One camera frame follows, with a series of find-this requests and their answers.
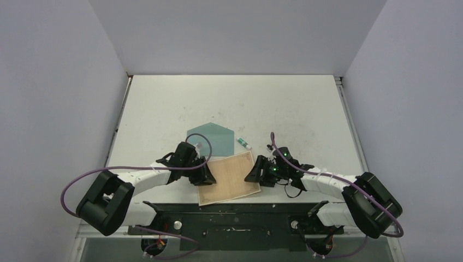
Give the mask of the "tan letter paper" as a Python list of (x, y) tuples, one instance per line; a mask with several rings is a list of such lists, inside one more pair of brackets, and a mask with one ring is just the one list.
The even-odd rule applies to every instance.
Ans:
[(198, 187), (199, 206), (244, 198), (261, 192), (258, 183), (245, 181), (245, 177), (254, 166), (250, 151), (210, 161), (207, 166), (216, 183)]

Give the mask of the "teal envelope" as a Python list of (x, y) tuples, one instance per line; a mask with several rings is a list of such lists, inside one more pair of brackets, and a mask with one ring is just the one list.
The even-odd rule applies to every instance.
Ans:
[[(187, 136), (193, 133), (201, 134), (208, 139), (208, 141), (212, 145), (213, 157), (229, 157), (235, 154), (235, 134), (233, 130), (210, 122), (188, 130)], [(193, 145), (199, 142), (202, 143), (203, 147), (200, 150), (200, 154), (206, 157), (209, 155), (210, 147), (206, 140), (201, 136), (191, 136), (190, 138), (188, 138), (188, 142)]]

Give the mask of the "green white glue stick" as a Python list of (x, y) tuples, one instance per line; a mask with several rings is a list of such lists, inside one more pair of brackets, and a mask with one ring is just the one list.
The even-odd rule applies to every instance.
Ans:
[(243, 138), (237, 138), (236, 141), (247, 150), (251, 150), (252, 146), (246, 142)]

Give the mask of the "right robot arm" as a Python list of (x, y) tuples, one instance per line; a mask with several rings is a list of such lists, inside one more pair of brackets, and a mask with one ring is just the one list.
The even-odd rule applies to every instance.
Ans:
[(386, 230), (403, 213), (402, 206), (374, 174), (341, 175), (301, 164), (287, 147), (273, 149), (271, 157), (259, 155), (244, 180), (263, 187), (274, 187), (285, 180), (300, 192), (318, 192), (337, 199), (312, 212), (308, 224), (316, 234), (334, 226), (351, 226), (377, 239), (388, 236)]

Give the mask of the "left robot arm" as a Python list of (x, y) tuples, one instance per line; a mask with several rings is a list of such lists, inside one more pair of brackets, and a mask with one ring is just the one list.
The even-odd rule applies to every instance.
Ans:
[(201, 156), (195, 145), (182, 141), (175, 152), (147, 167), (122, 167), (118, 174), (113, 168), (98, 171), (75, 214), (104, 236), (122, 226), (141, 226), (149, 235), (156, 235), (162, 230), (163, 220), (156, 216), (152, 204), (136, 202), (133, 197), (182, 177), (195, 186), (216, 183), (207, 165), (211, 156)]

